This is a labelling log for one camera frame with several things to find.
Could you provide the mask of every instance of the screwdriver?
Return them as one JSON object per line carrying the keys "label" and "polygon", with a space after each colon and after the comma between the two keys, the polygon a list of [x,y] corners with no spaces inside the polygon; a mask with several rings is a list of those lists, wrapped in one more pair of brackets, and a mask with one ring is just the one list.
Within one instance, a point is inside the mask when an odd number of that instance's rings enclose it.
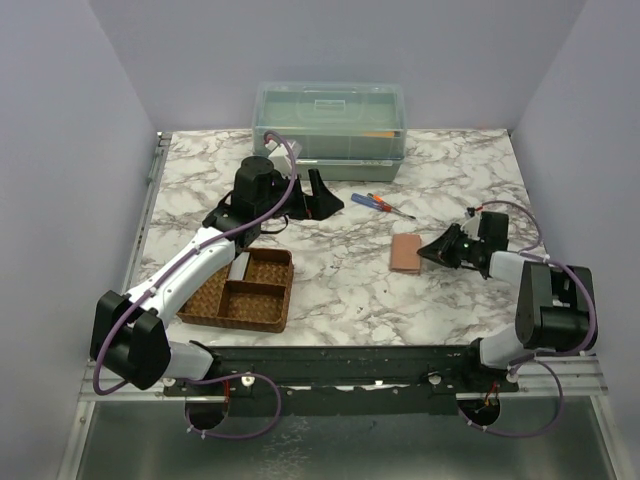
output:
{"label": "screwdriver", "polygon": [[386,212],[392,212],[392,213],[395,213],[396,215],[400,215],[401,217],[410,218],[411,220],[416,219],[416,217],[414,217],[413,215],[404,213],[400,209],[394,207],[393,205],[389,205],[387,202],[382,200],[382,198],[380,198],[378,195],[374,195],[373,193],[367,193],[367,197],[374,199],[376,202],[382,205],[382,207],[386,207],[384,208]]}

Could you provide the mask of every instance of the marble table top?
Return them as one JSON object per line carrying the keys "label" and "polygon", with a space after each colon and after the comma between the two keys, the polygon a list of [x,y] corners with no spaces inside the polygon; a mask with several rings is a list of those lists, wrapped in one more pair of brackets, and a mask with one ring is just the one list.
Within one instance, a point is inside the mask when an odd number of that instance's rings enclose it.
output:
{"label": "marble table top", "polygon": [[[173,135],[139,281],[191,239],[232,188],[251,145],[249,130]],[[343,210],[322,222],[292,221],[284,232],[263,235],[253,244],[293,253],[295,276],[284,332],[202,327],[176,318],[169,338],[225,346],[460,344],[513,322],[517,291],[505,283],[424,259],[419,276],[389,271],[394,233],[417,233],[427,244],[462,221],[467,206],[491,199],[529,205],[505,130],[410,130],[407,157],[393,183],[327,185],[344,201]],[[417,221],[353,203],[353,192],[375,192]],[[532,243],[534,228],[516,212],[509,213],[511,247]],[[277,226],[267,223],[265,228]]]}

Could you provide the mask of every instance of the wicker basket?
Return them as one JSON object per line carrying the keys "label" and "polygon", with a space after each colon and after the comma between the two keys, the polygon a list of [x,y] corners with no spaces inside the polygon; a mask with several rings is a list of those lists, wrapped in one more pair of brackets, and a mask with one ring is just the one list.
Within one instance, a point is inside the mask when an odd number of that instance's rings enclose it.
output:
{"label": "wicker basket", "polygon": [[185,323],[279,333],[287,324],[293,284],[288,250],[249,248],[244,280],[228,280],[231,266],[216,272],[187,300]]}

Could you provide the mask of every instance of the black wire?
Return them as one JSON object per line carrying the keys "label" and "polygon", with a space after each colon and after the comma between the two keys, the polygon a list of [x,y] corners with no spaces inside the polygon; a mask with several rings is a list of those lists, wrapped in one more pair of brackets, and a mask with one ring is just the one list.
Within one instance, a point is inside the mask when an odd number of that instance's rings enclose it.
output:
{"label": "black wire", "polygon": [[284,218],[284,227],[280,230],[260,230],[260,233],[263,235],[277,235],[278,233],[284,232],[285,228],[289,226],[289,217],[287,215],[282,216]]}

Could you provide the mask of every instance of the transparent container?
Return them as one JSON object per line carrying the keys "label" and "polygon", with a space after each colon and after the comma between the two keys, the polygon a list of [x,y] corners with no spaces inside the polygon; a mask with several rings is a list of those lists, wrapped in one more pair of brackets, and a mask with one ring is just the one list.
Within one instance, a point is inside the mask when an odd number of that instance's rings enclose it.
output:
{"label": "transparent container", "polygon": [[256,155],[267,156],[263,134],[276,130],[302,146],[304,175],[324,180],[391,181],[404,160],[406,120],[398,85],[263,83],[253,119]]}

